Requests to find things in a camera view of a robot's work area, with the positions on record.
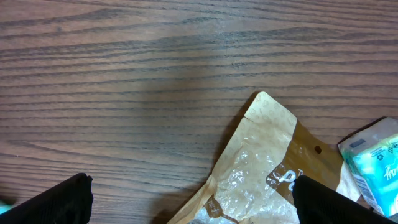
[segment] teal packaging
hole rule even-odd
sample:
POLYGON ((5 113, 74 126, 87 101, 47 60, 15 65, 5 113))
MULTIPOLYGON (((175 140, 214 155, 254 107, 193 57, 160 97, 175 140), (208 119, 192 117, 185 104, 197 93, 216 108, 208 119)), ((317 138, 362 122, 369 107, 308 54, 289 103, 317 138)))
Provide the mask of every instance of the teal packaging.
POLYGON ((398 213, 398 122, 384 118, 338 147, 365 201, 386 217, 398 213))

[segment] wooden table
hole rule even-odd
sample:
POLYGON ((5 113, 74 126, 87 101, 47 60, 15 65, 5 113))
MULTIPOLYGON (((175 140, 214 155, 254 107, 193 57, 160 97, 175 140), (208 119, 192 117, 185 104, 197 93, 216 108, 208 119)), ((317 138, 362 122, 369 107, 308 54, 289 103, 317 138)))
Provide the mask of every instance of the wooden table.
POLYGON ((398 107, 398 2, 0 1, 0 194, 78 172, 91 223, 165 223, 253 93, 318 138, 398 107))

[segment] kraft paper packaging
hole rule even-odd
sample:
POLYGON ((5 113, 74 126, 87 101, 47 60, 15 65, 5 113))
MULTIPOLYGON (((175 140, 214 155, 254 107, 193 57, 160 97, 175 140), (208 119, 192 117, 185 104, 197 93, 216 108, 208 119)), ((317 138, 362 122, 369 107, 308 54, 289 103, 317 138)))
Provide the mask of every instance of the kraft paper packaging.
POLYGON ((307 175, 357 201, 360 192, 338 151, 261 92, 202 188, 168 224, 299 223, 292 187, 307 175))

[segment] crumpled plastic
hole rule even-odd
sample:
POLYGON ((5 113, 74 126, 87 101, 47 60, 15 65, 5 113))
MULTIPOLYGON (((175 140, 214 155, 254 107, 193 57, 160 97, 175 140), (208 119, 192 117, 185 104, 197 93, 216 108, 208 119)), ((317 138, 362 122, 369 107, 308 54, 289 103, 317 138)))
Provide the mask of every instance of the crumpled plastic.
POLYGON ((299 175, 351 200, 360 196, 339 152, 314 138, 289 110, 261 92, 206 184, 168 223, 299 223, 292 198, 299 175))

